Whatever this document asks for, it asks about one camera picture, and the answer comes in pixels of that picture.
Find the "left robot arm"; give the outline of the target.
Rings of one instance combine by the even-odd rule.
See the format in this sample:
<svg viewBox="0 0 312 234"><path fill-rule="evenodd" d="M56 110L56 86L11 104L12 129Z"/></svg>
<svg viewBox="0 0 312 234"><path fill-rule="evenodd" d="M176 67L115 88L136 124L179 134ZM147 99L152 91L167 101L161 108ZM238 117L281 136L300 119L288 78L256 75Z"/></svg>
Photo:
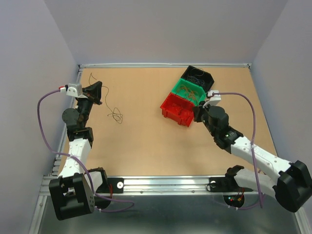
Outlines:
<svg viewBox="0 0 312 234"><path fill-rule="evenodd" d="M95 209L94 190L104 192L108 179L92 175L85 167L94 137L86 125L93 105L101 105L102 82L97 81L85 88L81 84L68 84L60 89L77 101L75 108L62 113L69 140L69 152L59 176L49 183L49 192L58 220L91 214Z"/></svg>

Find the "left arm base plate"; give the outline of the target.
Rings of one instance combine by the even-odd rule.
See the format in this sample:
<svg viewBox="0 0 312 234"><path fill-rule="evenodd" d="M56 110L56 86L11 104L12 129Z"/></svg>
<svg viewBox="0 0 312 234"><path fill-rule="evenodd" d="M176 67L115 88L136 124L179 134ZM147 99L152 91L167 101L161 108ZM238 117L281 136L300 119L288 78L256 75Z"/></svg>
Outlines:
<svg viewBox="0 0 312 234"><path fill-rule="evenodd" d="M109 177L107 183L102 183L96 190L98 194L109 194L109 198L112 199L113 195L122 194L124 186L124 178L122 177ZM112 202L106 199L102 199L98 196L94 196L95 206L99 209L106 209Z"/></svg>

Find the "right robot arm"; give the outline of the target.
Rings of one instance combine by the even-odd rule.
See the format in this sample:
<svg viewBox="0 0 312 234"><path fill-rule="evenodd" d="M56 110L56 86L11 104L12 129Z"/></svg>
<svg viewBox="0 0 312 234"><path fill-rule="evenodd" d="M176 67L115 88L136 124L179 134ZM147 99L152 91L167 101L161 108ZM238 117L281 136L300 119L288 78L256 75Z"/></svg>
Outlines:
<svg viewBox="0 0 312 234"><path fill-rule="evenodd" d="M201 102L193 107L194 121L205 125L215 144L227 153L253 165L229 168L224 184L229 190L248 188L258 192L259 199L271 196L287 211L297 212L312 196L312 177L305 163L279 158L254 144L229 125L222 107Z"/></svg>

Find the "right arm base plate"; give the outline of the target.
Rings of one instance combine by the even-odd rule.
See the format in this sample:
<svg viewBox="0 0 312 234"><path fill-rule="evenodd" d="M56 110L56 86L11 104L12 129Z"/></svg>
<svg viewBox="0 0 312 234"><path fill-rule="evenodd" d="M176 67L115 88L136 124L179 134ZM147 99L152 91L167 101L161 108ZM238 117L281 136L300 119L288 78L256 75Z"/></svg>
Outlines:
<svg viewBox="0 0 312 234"><path fill-rule="evenodd" d="M252 189L239 187L233 179L225 176L211 177L206 185L206 191L211 193L222 193L224 204L228 208L236 210L247 210L251 207L244 207L245 193L252 192Z"/></svg>

